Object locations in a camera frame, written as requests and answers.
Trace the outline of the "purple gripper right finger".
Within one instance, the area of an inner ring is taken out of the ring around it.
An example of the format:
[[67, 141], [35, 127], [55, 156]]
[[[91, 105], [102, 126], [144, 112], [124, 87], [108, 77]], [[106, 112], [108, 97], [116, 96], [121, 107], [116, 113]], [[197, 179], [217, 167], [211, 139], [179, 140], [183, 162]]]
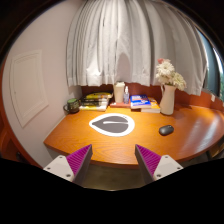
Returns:
[[135, 156], [146, 184], [182, 169], [182, 166], [169, 155], [160, 156], [138, 144], [135, 145]]

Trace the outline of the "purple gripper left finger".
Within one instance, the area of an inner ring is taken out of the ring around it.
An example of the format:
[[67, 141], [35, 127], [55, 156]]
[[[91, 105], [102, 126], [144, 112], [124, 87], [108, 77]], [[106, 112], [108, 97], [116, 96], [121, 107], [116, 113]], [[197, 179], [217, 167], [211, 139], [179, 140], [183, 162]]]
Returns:
[[59, 155], [44, 170], [81, 186], [92, 154], [92, 145], [87, 145], [68, 156]]

